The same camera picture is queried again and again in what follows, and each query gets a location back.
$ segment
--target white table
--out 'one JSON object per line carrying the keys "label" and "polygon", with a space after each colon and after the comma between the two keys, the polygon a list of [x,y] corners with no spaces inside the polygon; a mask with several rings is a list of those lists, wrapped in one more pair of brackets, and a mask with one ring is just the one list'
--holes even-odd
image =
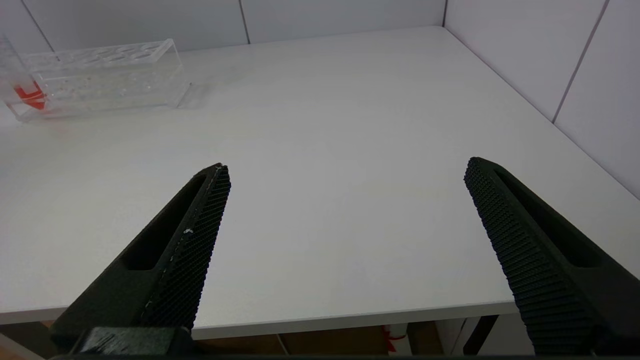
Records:
{"label": "white table", "polygon": [[183,109],[0,127],[0,323],[58,316],[218,161],[196,338],[515,312],[471,156],[640,275],[640,202],[443,28],[182,59],[206,90]]}

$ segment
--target red object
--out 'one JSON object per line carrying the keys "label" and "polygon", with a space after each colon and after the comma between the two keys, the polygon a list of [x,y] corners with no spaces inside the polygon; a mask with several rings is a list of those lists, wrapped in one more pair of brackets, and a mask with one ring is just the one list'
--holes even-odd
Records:
{"label": "red object", "polygon": [[385,341],[387,342],[387,351],[389,352],[396,352],[396,347],[394,346],[394,344],[391,342],[392,340],[400,340],[400,339],[404,339],[406,337],[406,335],[402,335],[402,336],[391,336],[391,332],[387,330],[388,327],[385,325],[382,325],[382,333],[385,337]]}
{"label": "red object", "polygon": [[38,86],[38,83],[36,83],[35,81],[33,82],[33,84],[36,86],[36,91],[27,94],[21,86],[16,86],[15,88],[13,88],[16,92],[16,94],[18,94],[18,96],[22,99],[22,102],[24,102],[25,104],[31,106],[32,108],[36,108],[38,110],[42,110],[44,109],[44,93],[42,92],[42,90],[40,89],[40,87]]}

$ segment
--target wall seam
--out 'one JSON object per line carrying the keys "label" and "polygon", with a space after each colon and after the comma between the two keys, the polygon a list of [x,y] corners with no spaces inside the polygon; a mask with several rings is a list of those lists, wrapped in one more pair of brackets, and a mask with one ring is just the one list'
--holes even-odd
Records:
{"label": "wall seam", "polygon": [[42,35],[42,38],[44,39],[44,41],[47,43],[47,46],[49,46],[49,50],[54,51],[53,50],[53,46],[51,46],[51,43],[49,42],[49,39],[47,38],[47,35],[44,34],[44,31],[42,31],[42,28],[40,27],[40,25],[38,24],[38,22],[36,21],[36,19],[33,17],[33,14],[31,13],[31,10],[29,9],[29,7],[27,6],[27,4],[24,2],[24,0],[20,0],[20,2],[22,3],[22,5],[24,6],[24,9],[27,11],[27,14],[29,14],[29,17],[31,17],[31,21],[33,21],[33,24],[35,24],[36,29],[38,29],[38,31],[40,32],[40,34]]}
{"label": "wall seam", "polygon": [[605,0],[604,4],[602,5],[602,10],[600,10],[600,14],[598,15],[598,18],[596,19],[596,23],[593,26],[593,29],[591,30],[591,33],[589,34],[589,38],[587,39],[586,44],[584,44],[584,48],[582,50],[582,53],[580,54],[580,58],[578,58],[578,62],[575,64],[575,69],[573,70],[573,73],[571,74],[571,77],[569,78],[569,83],[567,83],[567,85],[566,85],[566,88],[564,90],[564,94],[562,95],[562,98],[560,99],[560,103],[558,104],[558,107],[556,109],[556,113],[554,114],[554,117],[551,119],[551,124],[555,124],[556,123],[558,115],[560,114],[560,109],[562,108],[562,105],[564,105],[564,100],[566,99],[567,94],[569,94],[569,89],[573,85],[573,80],[575,79],[575,75],[578,73],[578,69],[580,68],[580,65],[582,65],[582,61],[584,60],[584,56],[587,53],[587,49],[589,49],[589,45],[591,45],[591,41],[593,39],[593,35],[595,35],[596,30],[598,29],[598,26],[600,25],[600,20],[602,20],[602,16],[604,15],[604,11],[607,9],[608,5],[609,5],[609,0]]}
{"label": "wall seam", "polygon": [[244,8],[242,6],[242,0],[238,0],[238,4],[240,5],[240,15],[242,15],[242,23],[244,25],[244,34],[246,35],[246,43],[250,44],[251,39],[249,38],[249,29],[246,27],[246,17],[244,17]]}
{"label": "wall seam", "polygon": [[444,12],[442,12],[442,27],[444,28],[447,22],[447,7],[449,6],[449,0],[444,0]]}

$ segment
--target floor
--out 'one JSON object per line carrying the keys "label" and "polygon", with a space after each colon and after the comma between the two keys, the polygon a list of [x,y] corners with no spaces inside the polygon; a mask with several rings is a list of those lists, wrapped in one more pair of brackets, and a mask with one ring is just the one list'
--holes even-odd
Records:
{"label": "floor", "polygon": [[[407,335],[414,355],[443,354],[434,322],[410,323]],[[290,355],[387,355],[381,326],[293,332],[281,334],[280,339]],[[275,334],[200,340],[196,344],[210,354],[285,354]],[[0,347],[0,360],[23,359]]]}

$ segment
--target white wall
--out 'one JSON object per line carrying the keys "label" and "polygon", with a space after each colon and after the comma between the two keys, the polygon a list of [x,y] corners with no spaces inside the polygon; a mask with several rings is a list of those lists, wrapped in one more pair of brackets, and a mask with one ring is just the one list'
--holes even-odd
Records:
{"label": "white wall", "polygon": [[237,0],[25,0],[54,50],[173,38],[179,51],[246,44]]}
{"label": "white wall", "polygon": [[605,0],[449,0],[445,27],[549,120]]}
{"label": "white wall", "polygon": [[478,355],[534,355],[520,313],[498,316]]}
{"label": "white wall", "polygon": [[243,0],[251,43],[442,25],[444,0]]}
{"label": "white wall", "polygon": [[[445,7],[445,0],[24,0],[26,7],[2,1],[11,3],[0,14],[10,33],[30,24],[30,33],[55,51],[166,38],[185,51],[246,44],[247,34],[251,42],[270,42],[442,25]],[[24,52],[48,51],[26,40]]]}
{"label": "white wall", "polygon": [[610,1],[556,126],[640,199],[638,18],[640,1]]}
{"label": "white wall", "polygon": [[453,348],[456,346],[456,341],[460,338],[458,335],[460,335],[460,331],[462,331],[462,327],[465,325],[465,320],[466,318],[436,321],[436,329],[438,329],[442,352],[445,355],[452,354]]}
{"label": "white wall", "polygon": [[0,1],[0,32],[6,34],[18,53],[51,51],[35,21],[20,0]]}

